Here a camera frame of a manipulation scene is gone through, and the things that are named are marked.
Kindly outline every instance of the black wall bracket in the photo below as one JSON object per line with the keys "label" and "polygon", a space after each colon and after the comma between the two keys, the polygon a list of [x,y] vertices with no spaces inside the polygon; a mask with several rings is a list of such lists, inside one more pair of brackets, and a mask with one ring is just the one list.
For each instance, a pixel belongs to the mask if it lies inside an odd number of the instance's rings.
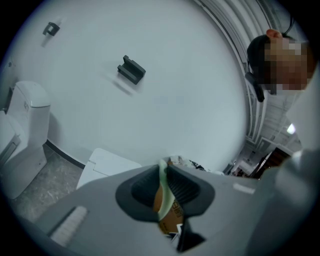
{"label": "black wall bracket", "polygon": [[146,71],[135,61],[129,59],[127,55],[123,57],[124,64],[118,66],[118,72],[137,85],[144,77]]}
{"label": "black wall bracket", "polygon": [[59,31],[59,29],[60,27],[57,24],[54,24],[53,22],[49,22],[49,24],[45,27],[42,34],[46,35],[48,33],[49,35],[54,36]]}

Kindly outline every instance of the speckled floor tile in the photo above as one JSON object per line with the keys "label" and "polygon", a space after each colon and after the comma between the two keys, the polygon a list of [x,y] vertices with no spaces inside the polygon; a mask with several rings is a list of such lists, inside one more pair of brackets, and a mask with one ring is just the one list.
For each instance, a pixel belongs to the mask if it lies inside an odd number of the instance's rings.
{"label": "speckled floor tile", "polygon": [[83,171],[49,150],[44,147],[49,156],[44,168],[20,196],[11,200],[15,213],[31,222],[35,222],[49,206],[74,191]]}

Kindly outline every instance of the gray plastic device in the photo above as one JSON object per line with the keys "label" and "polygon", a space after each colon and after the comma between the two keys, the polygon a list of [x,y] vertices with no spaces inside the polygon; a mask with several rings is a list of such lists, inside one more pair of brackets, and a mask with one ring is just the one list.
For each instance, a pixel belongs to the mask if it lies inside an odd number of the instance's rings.
{"label": "gray plastic device", "polygon": [[[156,165],[89,182],[53,205],[37,227],[27,224],[26,229],[51,255],[267,255],[312,210],[319,156],[320,150],[296,154],[260,180],[168,167],[169,187],[187,215],[179,248],[168,242],[148,210],[159,185]],[[59,246],[49,236],[78,206],[88,214],[67,247]]]}

